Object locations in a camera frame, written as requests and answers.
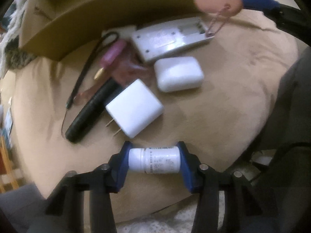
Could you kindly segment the white pill bottle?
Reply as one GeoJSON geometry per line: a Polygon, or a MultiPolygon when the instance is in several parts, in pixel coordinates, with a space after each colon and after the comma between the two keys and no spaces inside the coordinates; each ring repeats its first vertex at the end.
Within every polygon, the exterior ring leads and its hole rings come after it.
{"type": "Polygon", "coordinates": [[[129,151],[129,170],[146,174],[176,174],[180,171],[178,147],[133,148],[129,151]]]}

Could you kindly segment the pink translucent scraping comb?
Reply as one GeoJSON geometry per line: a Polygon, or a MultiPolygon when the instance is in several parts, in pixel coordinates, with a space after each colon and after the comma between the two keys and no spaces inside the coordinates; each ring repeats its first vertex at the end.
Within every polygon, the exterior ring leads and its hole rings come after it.
{"type": "Polygon", "coordinates": [[[101,72],[97,72],[94,85],[78,93],[74,97],[73,104],[75,106],[85,104],[109,78],[113,78],[123,88],[136,79],[141,79],[149,85],[153,78],[153,71],[139,61],[136,52],[132,48],[126,48],[110,66],[101,72]]]}

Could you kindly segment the white rounded case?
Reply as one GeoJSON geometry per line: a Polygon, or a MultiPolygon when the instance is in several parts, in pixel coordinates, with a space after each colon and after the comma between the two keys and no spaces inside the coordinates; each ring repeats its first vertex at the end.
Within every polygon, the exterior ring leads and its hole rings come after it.
{"type": "Polygon", "coordinates": [[[160,59],[154,70],[157,86],[164,93],[198,88],[204,81],[199,62],[191,56],[160,59]]]}

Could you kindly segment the pink gold-tipped tube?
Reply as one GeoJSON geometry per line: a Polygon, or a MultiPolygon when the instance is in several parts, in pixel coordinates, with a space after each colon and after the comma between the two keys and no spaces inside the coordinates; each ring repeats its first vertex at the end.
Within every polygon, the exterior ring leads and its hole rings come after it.
{"type": "Polygon", "coordinates": [[[97,81],[100,76],[112,65],[115,59],[123,52],[127,44],[126,40],[120,39],[111,45],[100,60],[100,69],[94,75],[95,81],[97,81]]]}

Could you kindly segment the black white furry blanket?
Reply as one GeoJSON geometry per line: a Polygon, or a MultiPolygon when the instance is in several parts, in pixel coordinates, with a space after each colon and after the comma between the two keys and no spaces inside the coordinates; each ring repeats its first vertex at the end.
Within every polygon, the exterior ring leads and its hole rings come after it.
{"type": "Polygon", "coordinates": [[[2,22],[6,32],[1,34],[1,78],[9,70],[19,70],[36,58],[19,48],[19,35],[28,0],[15,0],[2,22]]]}

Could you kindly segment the brown cardboard box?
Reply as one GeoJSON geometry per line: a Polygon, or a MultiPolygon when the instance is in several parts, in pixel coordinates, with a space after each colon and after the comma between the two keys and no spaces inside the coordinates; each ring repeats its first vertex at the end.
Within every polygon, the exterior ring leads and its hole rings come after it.
{"type": "Polygon", "coordinates": [[[109,28],[197,12],[193,0],[28,0],[19,48],[60,61],[109,28]]]}

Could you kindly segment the white wall charger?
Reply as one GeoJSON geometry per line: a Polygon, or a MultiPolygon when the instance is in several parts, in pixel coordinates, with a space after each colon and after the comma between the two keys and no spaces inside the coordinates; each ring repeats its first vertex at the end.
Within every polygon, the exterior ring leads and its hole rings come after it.
{"type": "Polygon", "coordinates": [[[127,137],[134,138],[163,114],[164,106],[143,81],[137,79],[105,109],[121,131],[127,137]]]}

